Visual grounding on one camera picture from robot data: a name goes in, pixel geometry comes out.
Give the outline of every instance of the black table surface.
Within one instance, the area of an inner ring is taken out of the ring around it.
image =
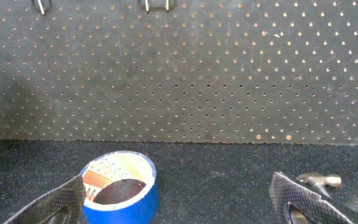
[[[0,140],[0,212],[121,150],[141,152],[157,168],[152,223],[275,223],[269,185],[280,171],[292,179],[339,174],[342,186],[329,193],[358,212],[358,146],[8,140]]]

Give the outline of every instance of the hammer head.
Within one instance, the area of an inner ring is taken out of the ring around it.
[[[340,187],[342,184],[340,176],[336,174],[329,174],[324,176],[317,172],[310,172],[301,174],[296,179],[306,184],[309,184],[309,180],[313,179],[317,184],[322,186],[329,185],[332,187]]]

